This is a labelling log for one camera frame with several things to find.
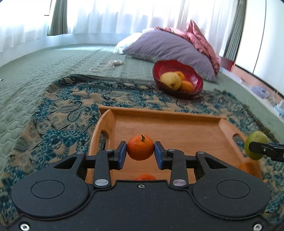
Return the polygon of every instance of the silver rivet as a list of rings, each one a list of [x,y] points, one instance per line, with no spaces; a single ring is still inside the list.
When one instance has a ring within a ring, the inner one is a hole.
[[[21,224],[20,228],[23,231],[29,231],[30,230],[30,227],[27,224],[25,224],[25,223]]]
[[[253,227],[253,231],[261,231],[262,230],[262,225],[261,224],[256,224],[254,227]]]
[[[95,181],[95,185],[97,186],[106,186],[108,185],[108,180],[106,179],[98,179]]]
[[[175,179],[175,180],[173,180],[173,185],[184,186],[184,185],[186,185],[186,181],[183,180],[183,179]]]
[[[140,189],[144,189],[144,188],[146,187],[146,185],[144,185],[144,184],[139,184],[137,187],[140,188]]]

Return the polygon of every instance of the sheer white curtain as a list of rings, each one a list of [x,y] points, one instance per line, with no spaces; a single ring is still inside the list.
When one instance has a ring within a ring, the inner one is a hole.
[[[47,6],[48,0],[3,0],[0,3],[0,52],[46,36]]]
[[[236,6],[237,0],[68,0],[68,32],[132,34],[155,26],[184,30],[193,19],[219,54]]]

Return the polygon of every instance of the green fruit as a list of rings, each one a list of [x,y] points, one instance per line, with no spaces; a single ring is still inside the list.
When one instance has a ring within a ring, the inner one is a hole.
[[[251,152],[248,149],[249,144],[251,142],[259,142],[259,143],[268,144],[267,136],[263,134],[261,131],[255,131],[248,136],[246,143],[245,143],[245,152],[248,155],[248,157],[253,160],[260,160],[263,157],[263,155],[259,153]]]

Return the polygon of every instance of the teal patterned rug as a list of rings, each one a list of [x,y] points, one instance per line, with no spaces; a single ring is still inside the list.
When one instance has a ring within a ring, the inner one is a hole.
[[[152,81],[70,75],[45,91],[4,169],[0,181],[0,217],[4,225],[18,216],[11,200],[16,182],[78,150],[88,152],[100,117],[99,105],[223,115],[244,134],[262,130],[276,142],[247,107],[227,92],[203,91],[197,99],[178,100],[159,91]],[[244,144],[237,143],[243,150]],[[272,195],[264,215],[274,223],[283,220],[282,164],[269,158],[261,161]]]

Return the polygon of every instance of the fruit bowl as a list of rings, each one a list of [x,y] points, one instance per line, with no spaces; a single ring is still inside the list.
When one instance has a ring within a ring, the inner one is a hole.
[[[189,93],[173,90],[160,81],[162,74],[175,71],[181,71],[185,76],[185,80],[190,81],[194,85],[194,92]],[[155,63],[153,67],[153,77],[160,90],[176,98],[190,99],[195,95],[198,95],[203,89],[203,79],[195,72],[195,70],[176,60],[163,60]]]

